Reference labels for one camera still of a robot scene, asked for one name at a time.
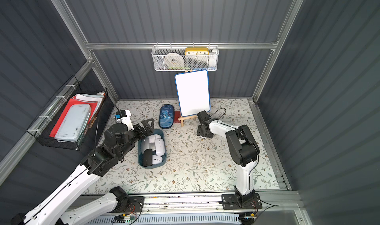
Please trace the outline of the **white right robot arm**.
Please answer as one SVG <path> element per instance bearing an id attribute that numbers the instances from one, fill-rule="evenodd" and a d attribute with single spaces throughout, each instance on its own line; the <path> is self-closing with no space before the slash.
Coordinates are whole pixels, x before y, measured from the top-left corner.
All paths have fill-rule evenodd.
<path id="1" fill-rule="evenodd" d="M 239 207 L 248 205 L 255 198 L 253 170 L 259 163 L 260 149 L 247 125 L 233 126 L 212 118 L 206 111 L 197 114 L 199 126 L 197 135 L 201 138 L 213 138 L 218 135 L 227 142 L 232 160 L 237 165 L 235 199 L 229 205 Z"/>

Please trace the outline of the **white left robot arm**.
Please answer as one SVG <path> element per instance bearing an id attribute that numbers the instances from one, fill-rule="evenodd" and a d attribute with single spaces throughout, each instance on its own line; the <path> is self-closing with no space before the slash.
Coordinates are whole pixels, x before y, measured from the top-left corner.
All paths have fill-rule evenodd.
<path id="1" fill-rule="evenodd" d="M 80 162 L 73 173 L 43 202 L 26 214 L 15 215 L 12 225 L 82 225 L 107 212 L 124 212 L 130 207 L 129 195 L 117 186 L 97 201 L 90 202 L 77 211 L 67 209 L 93 183 L 111 168 L 123 162 L 135 144 L 153 134 L 154 119 L 143 120 L 129 130 L 116 123 L 104 133 L 104 142 Z"/>

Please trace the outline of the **white grey computer mouse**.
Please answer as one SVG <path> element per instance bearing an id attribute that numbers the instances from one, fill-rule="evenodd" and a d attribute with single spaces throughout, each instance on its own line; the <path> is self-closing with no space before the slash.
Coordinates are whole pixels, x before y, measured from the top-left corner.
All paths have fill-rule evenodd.
<path id="1" fill-rule="evenodd" d="M 158 139 L 161 139 L 161 136 L 158 134 L 153 134 L 144 139 L 141 143 L 141 152 L 144 153 L 147 149 L 155 151 L 155 142 Z"/>

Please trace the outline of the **black computer mouse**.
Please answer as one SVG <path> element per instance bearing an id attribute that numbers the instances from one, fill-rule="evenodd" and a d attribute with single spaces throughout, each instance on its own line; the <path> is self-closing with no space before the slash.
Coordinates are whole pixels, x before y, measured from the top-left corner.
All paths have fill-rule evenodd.
<path id="1" fill-rule="evenodd" d="M 149 167 L 153 165 L 153 151 L 151 149 L 146 149 L 143 153 L 142 166 Z"/>

